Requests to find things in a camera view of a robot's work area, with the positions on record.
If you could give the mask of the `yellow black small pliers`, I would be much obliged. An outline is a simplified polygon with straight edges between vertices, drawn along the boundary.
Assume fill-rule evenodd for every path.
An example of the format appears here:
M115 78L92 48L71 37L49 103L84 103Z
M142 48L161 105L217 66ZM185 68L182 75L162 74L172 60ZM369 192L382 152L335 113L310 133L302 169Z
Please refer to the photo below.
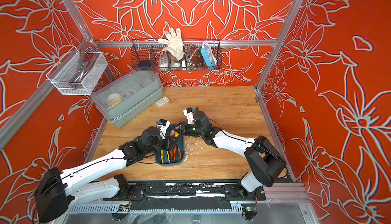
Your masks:
M177 131L175 131L175 130L172 130L171 133L170 133L171 137L179 137L179 135L180 134Z

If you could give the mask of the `orange long nose pliers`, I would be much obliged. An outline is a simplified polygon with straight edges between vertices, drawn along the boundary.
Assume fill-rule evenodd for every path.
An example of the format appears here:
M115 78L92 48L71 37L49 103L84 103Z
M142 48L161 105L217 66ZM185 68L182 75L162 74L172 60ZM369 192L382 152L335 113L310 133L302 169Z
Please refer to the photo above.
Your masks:
M176 157L177 157L177 144L175 144L170 151L170 163L176 162Z

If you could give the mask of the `orange black small pliers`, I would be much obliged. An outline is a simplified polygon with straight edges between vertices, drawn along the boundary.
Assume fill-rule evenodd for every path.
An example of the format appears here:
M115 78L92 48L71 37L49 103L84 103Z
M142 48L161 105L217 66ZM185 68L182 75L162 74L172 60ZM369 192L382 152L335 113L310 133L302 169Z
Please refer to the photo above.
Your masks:
M173 157L176 162L182 159L182 152L179 146L175 146Z

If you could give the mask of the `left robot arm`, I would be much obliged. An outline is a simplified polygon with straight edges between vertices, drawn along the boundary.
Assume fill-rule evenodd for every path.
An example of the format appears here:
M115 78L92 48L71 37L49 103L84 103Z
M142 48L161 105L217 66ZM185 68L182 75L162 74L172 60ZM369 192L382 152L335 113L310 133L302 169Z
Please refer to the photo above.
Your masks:
M57 167L49 169L35 190L33 215L40 223L49 223L78 204L98 199L130 200L134 193L123 175L99 182L97 179L142 163L150 154L174 148L179 134L172 131L166 136L165 133L158 127L149 127L141 136L99 159L63 171Z

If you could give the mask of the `teal plastic storage box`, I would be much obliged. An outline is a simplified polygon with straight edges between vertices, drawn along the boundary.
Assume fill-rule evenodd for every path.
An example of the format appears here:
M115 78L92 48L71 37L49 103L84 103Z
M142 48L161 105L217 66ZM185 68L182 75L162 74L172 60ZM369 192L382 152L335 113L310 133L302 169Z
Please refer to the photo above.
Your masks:
M178 136L178 140L172 151L161 150L154 156L156 163L164 167L179 165L184 161L185 157L186 152L183 135Z

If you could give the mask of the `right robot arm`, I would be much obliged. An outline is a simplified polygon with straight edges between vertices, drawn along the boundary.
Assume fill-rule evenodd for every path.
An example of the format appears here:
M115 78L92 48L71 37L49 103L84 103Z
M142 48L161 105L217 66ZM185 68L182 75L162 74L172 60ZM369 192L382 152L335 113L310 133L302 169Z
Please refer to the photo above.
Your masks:
M246 192L257 188L271 187L286 168L286 161L273 144L264 136L246 138L231 134L214 126L203 111L184 111L186 122L180 122L174 130L181 135L200 137L207 145L225 149L244 157L250 172L240 180L240 186Z

